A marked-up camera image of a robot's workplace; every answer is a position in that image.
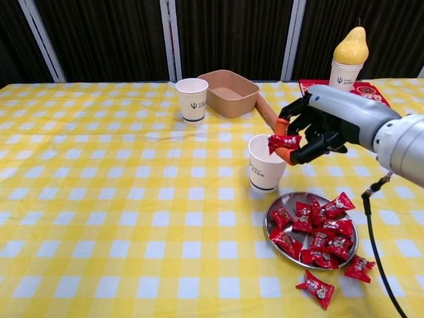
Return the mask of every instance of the brown tray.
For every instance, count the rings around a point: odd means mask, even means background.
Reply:
[[[228,70],[200,75],[209,84],[207,104],[226,118],[236,118],[254,109],[259,87]]]

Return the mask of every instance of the wrapped candy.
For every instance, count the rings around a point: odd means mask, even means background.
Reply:
[[[296,202],[296,219],[293,222],[293,230],[313,234],[311,205]]]
[[[327,252],[327,243],[333,238],[335,238],[335,236],[336,234],[334,234],[331,231],[326,231],[323,229],[315,229],[311,246],[309,248],[311,250],[319,250],[321,252]]]
[[[271,233],[270,239],[272,242],[286,251],[291,257],[295,258],[296,260],[299,259],[299,253],[303,246],[302,243],[297,242],[294,238],[285,234],[285,232],[280,229],[275,229]]]
[[[340,257],[343,260],[347,260],[349,256],[349,248],[353,245],[353,242],[346,237],[336,237],[329,241],[327,250],[330,254]]]
[[[371,270],[375,264],[375,262],[370,262],[365,258],[355,255],[353,256],[350,266],[344,272],[344,275],[356,280],[362,280],[363,282],[370,283],[371,278],[368,276],[367,271]]]
[[[334,286],[319,280],[309,270],[306,270],[306,282],[296,285],[296,288],[307,290],[327,310],[334,294]]]
[[[301,136],[280,136],[273,134],[268,138],[268,148],[270,149],[270,155],[276,150],[276,148],[283,147],[287,149],[298,149]]]
[[[312,224],[315,227],[322,227],[324,224],[325,210],[321,208],[318,203],[318,200],[313,197],[312,198]]]
[[[277,223],[277,228],[282,229],[287,224],[293,222],[292,216],[287,212],[284,207],[280,207],[278,210],[272,210],[272,217]]]
[[[328,219],[334,219],[341,213],[354,209],[355,206],[352,201],[348,198],[345,192],[340,193],[332,202],[328,202],[326,205],[321,207],[325,211],[325,216]]]
[[[339,268],[339,263],[326,252],[318,250],[302,250],[302,262],[306,264],[314,263],[322,268]]]
[[[325,220],[323,229],[351,237],[353,234],[352,220]]]

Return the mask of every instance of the red packaging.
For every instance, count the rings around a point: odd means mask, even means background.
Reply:
[[[272,242],[285,250],[291,257],[295,258],[296,260],[299,259],[300,250],[303,246],[302,243],[297,242],[294,238],[285,234],[285,232],[281,231],[280,229],[275,229],[271,233],[270,239]]]
[[[319,250],[302,250],[302,262],[306,264],[314,263],[318,267],[322,268],[339,268],[339,263],[326,252]]]
[[[279,229],[282,229],[287,224],[293,222],[292,216],[283,207],[280,207],[278,209],[278,211],[277,210],[273,210],[272,211],[272,217],[274,218],[274,221],[277,223],[277,227]]]
[[[284,215],[284,217],[286,218],[286,220],[288,222],[293,222],[292,216],[290,215],[290,213],[288,213],[288,211],[286,209],[284,209],[284,207],[279,207],[278,212],[280,212],[282,215]]]
[[[338,256],[343,260],[347,260],[349,256],[349,248],[353,245],[353,242],[346,237],[336,237],[329,241],[327,250],[330,254]]]
[[[325,210],[321,208],[318,200],[312,198],[312,225],[314,227],[322,227],[325,221]]]
[[[293,222],[293,230],[313,234],[311,205],[296,202],[296,219]]]
[[[354,209],[355,206],[352,201],[348,198],[345,192],[340,193],[332,202],[328,202],[326,205],[321,207],[325,211],[325,216],[328,219],[334,219],[341,213]]]
[[[325,79],[299,79],[299,86],[302,91],[302,95],[305,95],[305,92],[313,85],[321,84],[328,85],[329,80]],[[388,101],[384,98],[384,96],[378,91],[378,88],[371,85],[371,83],[367,81],[356,81],[353,83],[350,92],[353,94],[357,94],[359,96],[363,96],[369,99],[373,99],[375,101],[380,102],[381,104],[390,107]]]
[[[362,280],[363,282],[370,283],[371,278],[368,276],[367,271],[371,270],[375,264],[375,262],[370,262],[365,258],[355,255],[353,256],[350,266],[344,272],[344,275],[354,278],[355,280]]]
[[[273,134],[268,138],[268,148],[270,149],[270,155],[276,150],[276,148],[283,147],[287,149],[298,149],[301,136],[280,136]]]
[[[323,229],[351,237],[353,234],[352,220],[325,220]]]
[[[320,250],[321,252],[327,252],[327,243],[335,238],[336,234],[331,231],[323,229],[316,229],[313,235],[311,250]]]
[[[296,288],[307,290],[327,310],[334,294],[334,286],[319,280],[309,270],[306,270],[306,282],[296,285]]]

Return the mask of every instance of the paper cup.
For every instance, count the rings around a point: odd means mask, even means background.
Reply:
[[[278,188],[286,169],[286,162],[275,152],[270,156],[267,134],[259,134],[249,141],[250,186],[259,192],[273,192]]]
[[[208,87],[207,81],[199,78],[182,79],[175,85],[185,123],[196,124],[202,122],[205,118]]]
[[[363,65],[340,64],[333,60],[329,86],[342,91],[350,91]]]

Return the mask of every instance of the curtain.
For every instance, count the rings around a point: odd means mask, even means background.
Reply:
[[[422,0],[326,0],[306,3],[292,79],[328,79],[333,50],[359,18],[370,55],[358,78],[417,77],[424,64]]]
[[[0,1],[0,65],[0,88],[52,81],[17,0]]]
[[[159,0],[35,0],[68,81],[169,80]]]
[[[177,0],[183,77],[218,69],[279,80],[292,0]]]

